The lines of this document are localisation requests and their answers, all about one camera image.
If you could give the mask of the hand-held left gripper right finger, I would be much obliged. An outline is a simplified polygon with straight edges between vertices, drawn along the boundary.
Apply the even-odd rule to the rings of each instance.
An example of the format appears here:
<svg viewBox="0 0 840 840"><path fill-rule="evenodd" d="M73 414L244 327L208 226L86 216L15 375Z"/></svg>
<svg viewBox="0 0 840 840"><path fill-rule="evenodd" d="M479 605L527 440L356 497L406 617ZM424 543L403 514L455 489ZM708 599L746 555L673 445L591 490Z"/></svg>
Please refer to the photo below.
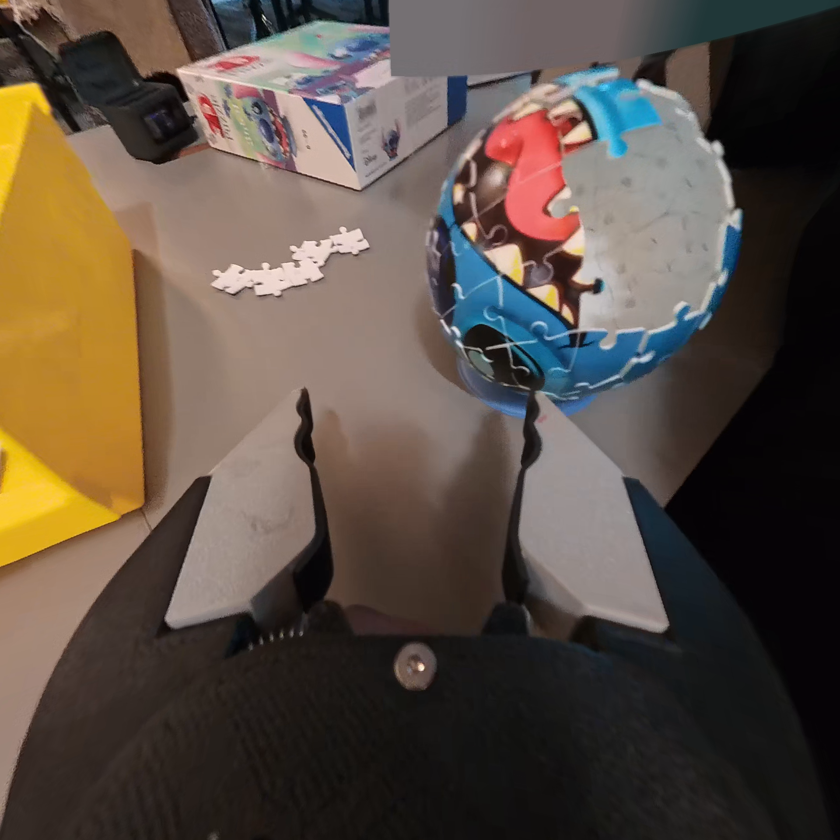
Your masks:
<svg viewBox="0 0 840 840"><path fill-rule="evenodd" d="M550 637L669 629L623 472L542 393L523 420L502 587Z"/></svg>

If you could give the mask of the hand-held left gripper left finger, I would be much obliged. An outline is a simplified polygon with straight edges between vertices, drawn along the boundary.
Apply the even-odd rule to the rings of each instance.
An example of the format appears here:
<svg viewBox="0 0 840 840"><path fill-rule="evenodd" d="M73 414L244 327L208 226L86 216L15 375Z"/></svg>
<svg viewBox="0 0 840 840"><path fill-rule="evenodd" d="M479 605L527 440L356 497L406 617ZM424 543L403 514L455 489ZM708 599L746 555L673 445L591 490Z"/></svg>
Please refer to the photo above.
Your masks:
<svg viewBox="0 0 840 840"><path fill-rule="evenodd" d="M333 580L308 390L292 391L213 469L164 616L173 630L248 617L302 622Z"/></svg>

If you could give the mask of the blue cartoon puzzle ball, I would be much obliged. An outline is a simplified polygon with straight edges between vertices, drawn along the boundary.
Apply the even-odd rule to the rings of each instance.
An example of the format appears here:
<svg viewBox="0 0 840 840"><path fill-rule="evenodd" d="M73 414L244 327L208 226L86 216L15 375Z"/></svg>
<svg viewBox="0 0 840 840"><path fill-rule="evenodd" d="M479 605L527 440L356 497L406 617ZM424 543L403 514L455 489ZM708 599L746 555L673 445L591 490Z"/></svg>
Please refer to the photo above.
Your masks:
<svg viewBox="0 0 840 840"><path fill-rule="evenodd" d="M708 324L738 262L723 149L681 95L627 78L662 125L607 157L574 94L616 78L594 66L507 105L452 165L427 231L427 283L455 360L528 398L645 377Z"/></svg>

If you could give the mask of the blue puzzle piece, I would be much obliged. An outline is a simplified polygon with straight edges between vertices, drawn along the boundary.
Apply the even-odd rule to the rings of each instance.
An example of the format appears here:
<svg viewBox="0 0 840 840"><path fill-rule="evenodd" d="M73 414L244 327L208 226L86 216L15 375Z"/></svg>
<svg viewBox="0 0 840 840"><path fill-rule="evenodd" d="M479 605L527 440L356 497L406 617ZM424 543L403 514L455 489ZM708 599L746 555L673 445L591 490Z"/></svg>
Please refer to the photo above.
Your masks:
<svg viewBox="0 0 840 840"><path fill-rule="evenodd" d="M591 119L598 142L605 144L605 153L612 160L627 152L626 134L662 125L654 105L632 80L616 78L584 85L577 88L574 97Z"/></svg>

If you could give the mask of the colourful cartoon puzzle box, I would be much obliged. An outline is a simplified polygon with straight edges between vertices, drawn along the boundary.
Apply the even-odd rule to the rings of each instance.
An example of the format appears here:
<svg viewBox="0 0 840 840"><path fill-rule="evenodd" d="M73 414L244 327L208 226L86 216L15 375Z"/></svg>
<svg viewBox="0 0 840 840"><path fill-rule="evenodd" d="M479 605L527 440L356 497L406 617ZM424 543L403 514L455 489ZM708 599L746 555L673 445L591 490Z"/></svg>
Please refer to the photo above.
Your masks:
<svg viewBox="0 0 840 840"><path fill-rule="evenodd" d="M206 141L362 191L466 114L466 77L392 74L388 27L320 20L181 67Z"/></svg>

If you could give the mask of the yellow plastic bin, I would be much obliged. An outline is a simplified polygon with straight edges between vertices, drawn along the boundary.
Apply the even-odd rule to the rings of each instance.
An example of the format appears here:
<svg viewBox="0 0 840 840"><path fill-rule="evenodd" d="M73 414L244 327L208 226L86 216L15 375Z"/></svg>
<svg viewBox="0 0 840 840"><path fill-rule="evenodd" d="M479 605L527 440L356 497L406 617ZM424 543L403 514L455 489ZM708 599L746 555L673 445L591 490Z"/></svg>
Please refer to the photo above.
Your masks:
<svg viewBox="0 0 840 840"><path fill-rule="evenodd" d="M40 86L1 92L1 565L144 504L131 244Z"/></svg>

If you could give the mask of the black hard case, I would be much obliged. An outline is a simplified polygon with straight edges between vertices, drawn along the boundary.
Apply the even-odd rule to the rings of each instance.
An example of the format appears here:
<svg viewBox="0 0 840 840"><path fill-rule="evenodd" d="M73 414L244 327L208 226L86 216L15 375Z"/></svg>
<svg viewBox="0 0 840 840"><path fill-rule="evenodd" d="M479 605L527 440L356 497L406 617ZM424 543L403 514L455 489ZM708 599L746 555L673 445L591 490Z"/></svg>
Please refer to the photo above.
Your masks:
<svg viewBox="0 0 840 840"><path fill-rule="evenodd" d="M100 112L135 160L160 165L199 141L179 87L143 77L114 33L61 44L59 63L79 99Z"/></svg>

